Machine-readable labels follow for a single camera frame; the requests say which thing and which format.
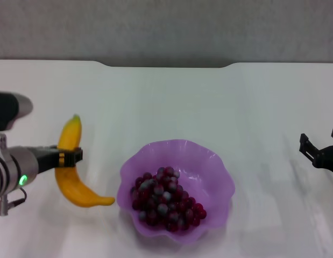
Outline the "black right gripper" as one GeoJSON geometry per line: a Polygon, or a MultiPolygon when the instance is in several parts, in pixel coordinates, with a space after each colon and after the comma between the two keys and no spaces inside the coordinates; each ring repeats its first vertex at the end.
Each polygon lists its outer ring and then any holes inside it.
{"type": "Polygon", "coordinates": [[[300,135],[299,151],[312,162],[315,168],[333,172],[333,145],[318,150],[309,141],[309,138],[302,133],[300,135]]]}

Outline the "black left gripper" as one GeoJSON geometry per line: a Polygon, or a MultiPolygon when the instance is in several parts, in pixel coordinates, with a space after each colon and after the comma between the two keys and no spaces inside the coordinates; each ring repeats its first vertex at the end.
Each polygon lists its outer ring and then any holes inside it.
{"type": "Polygon", "coordinates": [[[77,147],[73,150],[58,149],[56,145],[29,147],[29,151],[37,159],[38,174],[58,168],[72,168],[83,160],[83,150],[77,147]]]}

